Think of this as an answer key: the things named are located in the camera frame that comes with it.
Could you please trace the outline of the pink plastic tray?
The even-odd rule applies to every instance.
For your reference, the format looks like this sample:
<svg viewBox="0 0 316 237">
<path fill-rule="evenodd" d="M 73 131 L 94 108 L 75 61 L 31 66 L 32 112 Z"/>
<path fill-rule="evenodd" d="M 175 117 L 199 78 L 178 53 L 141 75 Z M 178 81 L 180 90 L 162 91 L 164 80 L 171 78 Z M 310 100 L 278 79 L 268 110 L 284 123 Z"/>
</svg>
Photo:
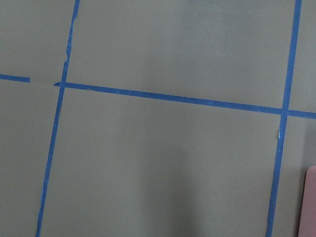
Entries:
<svg viewBox="0 0 316 237">
<path fill-rule="evenodd" d="M 305 177 L 299 237 L 316 236 L 316 167 L 308 168 Z"/>
</svg>

